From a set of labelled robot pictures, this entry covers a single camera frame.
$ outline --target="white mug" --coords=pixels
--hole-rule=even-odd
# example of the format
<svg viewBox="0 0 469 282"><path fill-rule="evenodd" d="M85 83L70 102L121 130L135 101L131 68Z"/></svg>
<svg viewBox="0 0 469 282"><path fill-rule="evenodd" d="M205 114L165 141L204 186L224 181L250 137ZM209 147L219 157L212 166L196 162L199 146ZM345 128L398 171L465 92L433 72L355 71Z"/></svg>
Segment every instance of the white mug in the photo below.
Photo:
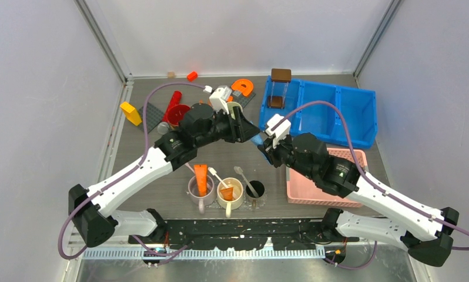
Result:
<svg viewBox="0 0 469 282"><path fill-rule="evenodd" d="M243 204L243 193L244 187L240 180L232 177L228 177L223 179L224 183L228 186L233 186L233 199L232 201L226 201L221 194L221 190L225 189L222 183L217 185L217 201L219 202L220 206L226 209L226 217L231 217L231 211L238 209Z"/></svg>

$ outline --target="brown block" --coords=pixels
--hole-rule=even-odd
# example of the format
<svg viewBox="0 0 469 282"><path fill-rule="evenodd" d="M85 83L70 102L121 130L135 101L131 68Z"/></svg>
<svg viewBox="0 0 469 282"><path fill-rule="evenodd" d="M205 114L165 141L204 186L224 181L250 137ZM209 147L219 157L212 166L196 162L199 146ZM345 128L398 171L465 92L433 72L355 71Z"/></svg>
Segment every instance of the brown block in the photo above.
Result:
<svg viewBox="0 0 469 282"><path fill-rule="evenodd" d="M274 81L274 82L292 81L292 70L291 69L272 69L271 81Z"/></svg>
<svg viewBox="0 0 469 282"><path fill-rule="evenodd" d="M283 109L284 108L283 97L273 96L271 98L271 96L268 96L266 105L268 108L272 108L272 109Z"/></svg>

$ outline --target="red cup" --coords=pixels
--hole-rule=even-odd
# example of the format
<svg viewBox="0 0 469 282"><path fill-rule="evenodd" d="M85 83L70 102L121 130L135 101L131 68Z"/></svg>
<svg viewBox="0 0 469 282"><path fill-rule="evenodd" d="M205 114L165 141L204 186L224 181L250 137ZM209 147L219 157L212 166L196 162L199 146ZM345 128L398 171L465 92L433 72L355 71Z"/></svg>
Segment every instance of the red cup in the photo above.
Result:
<svg viewBox="0 0 469 282"><path fill-rule="evenodd" d="M167 121L171 127L176 127L179 125L179 122L183 120L185 113L190 110L188 105L178 104L172 108L167 113Z"/></svg>

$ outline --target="yellow block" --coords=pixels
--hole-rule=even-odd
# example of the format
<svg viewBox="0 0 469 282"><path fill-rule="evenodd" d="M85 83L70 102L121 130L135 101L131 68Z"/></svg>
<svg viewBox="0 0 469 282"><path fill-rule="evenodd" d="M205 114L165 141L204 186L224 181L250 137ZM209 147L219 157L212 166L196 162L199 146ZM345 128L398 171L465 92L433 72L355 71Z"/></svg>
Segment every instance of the yellow block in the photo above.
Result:
<svg viewBox="0 0 469 282"><path fill-rule="evenodd" d="M132 124L138 126L142 123L138 110L136 110L136 108L134 108L131 104L128 102L123 102L120 104L120 108L124 112L124 115L126 115L127 120L132 122Z"/></svg>

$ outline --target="gray lego baseplate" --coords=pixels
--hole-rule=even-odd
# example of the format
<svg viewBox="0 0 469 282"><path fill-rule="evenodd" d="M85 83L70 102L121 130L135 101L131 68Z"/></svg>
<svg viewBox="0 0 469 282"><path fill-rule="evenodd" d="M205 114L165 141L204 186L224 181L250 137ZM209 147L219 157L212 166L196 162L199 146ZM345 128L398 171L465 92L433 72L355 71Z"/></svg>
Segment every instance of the gray lego baseplate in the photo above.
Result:
<svg viewBox="0 0 469 282"><path fill-rule="evenodd" d="M252 100L252 98L255 97L255 92L252 92L248 97L245 97L243 95L233 95L233 102L236 102L242 106L242 108L245 108L246 105Z"/></svg>
<svg viewBox="0 0 469 282"><path fill-rule="evenodd" d="M143 108L141 107L138 112L141 119L143 119ZM148 133L150 133L161 121L164 113L159 110L156 106L148 103L146 107L146 127L148 127ZM138 125L138 128L144 131L143 123Z"/></svg>

